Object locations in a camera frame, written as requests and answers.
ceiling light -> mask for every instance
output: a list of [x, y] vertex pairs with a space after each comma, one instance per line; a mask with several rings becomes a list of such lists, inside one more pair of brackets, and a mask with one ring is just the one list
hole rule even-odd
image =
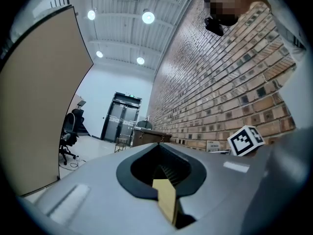
[[94, 20], [95, 17], [96, 17], [96, 13], [93, 11], [93, 10], [90, 10], [87, 14], [87, 17], [90, 19], [90, 20]]
[[140, 65], [143, 65], [145, 63], [145, 60], [142, 57], [138, 57], [137, 63], [139, 63]]
[[103, 53], [100, 52], [100, 51], [97, 51], [96, 54], [97, 54], [97, 56], [100, 57], [100, 58], [103, 57]]
[[155, 20], [155, 16], [153, 15], [152, 12], [146, 11], [146, 12], [143, 13], [143, 15], [142, 15], [142, 20], [143, 20], [143, 22], [146, 23], [146, 24], [151, 24], [151, 23], [153, 23], [153, 21]]

camera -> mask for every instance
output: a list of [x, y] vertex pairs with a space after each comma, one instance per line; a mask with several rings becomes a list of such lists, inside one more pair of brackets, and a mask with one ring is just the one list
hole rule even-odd
[[213, 32], [214, 34], [220, 37], [224, 35], [223, 28], [219, 24], [219, 21], [214, 20], [213, 18], [206, 18], [204, 19], [204, 24], [205, 24], [205, 28]]

ceiling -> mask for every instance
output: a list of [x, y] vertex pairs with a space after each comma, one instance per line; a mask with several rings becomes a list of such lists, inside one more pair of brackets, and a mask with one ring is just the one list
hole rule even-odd
[[[78, 24], [95, 64], [141, 72], [154, 78], [166, 49], [191, 0], [69, 0], [78, 12]], [[155, 20], [145, 24], [144, 9]], [[87, 13], [96, 12], [89, 20]], [[96, 56], [103, 52], [103, 58]], [[143, 65], [137, 58], [145, 60]]]

office chair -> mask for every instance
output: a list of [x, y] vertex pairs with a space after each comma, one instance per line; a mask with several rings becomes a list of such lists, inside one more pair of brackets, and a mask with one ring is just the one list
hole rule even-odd
[[77, 130], [84, 121], [80, 110], [76, 110], [77, 109], [74, 109], [71, 113], [66, 115], [62, 127], [59, 153], [61, 153], [64, 158], [64, 165], [67, 165], [65, 154], [71, 155], [73, 159], [76, 159], [76, 155], [72, 154], [67, 148], [68, 145], [73, 146], [77, 142], [77, 138], [79, 137], [77, 135]]

white floor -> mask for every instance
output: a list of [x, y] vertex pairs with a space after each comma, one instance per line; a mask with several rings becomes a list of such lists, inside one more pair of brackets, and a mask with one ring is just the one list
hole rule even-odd
[[[96, 159], [111, 153], [114, 153], [115, 144], [98, 140], [89, 136], [81, 136], [77, 139], [77, 142], [72, 147], [68, 147], [71, 153], [78, 156], [76, 160], [72, 156], [67, 156], [67, 165], [64, 165], [64, 159], [61, 154], [59, 154], [59, 170], [60, 178], [63, 179], [70, 173], [72, 173], [76, 168], [71, 167], [75, 166], [78, 162], [78, 165], [88, 163], [92, 159]], [[34, 203], [45, 191], [47, 188], [44, 188], [32, 195], [25, 197], [30, 202]]]

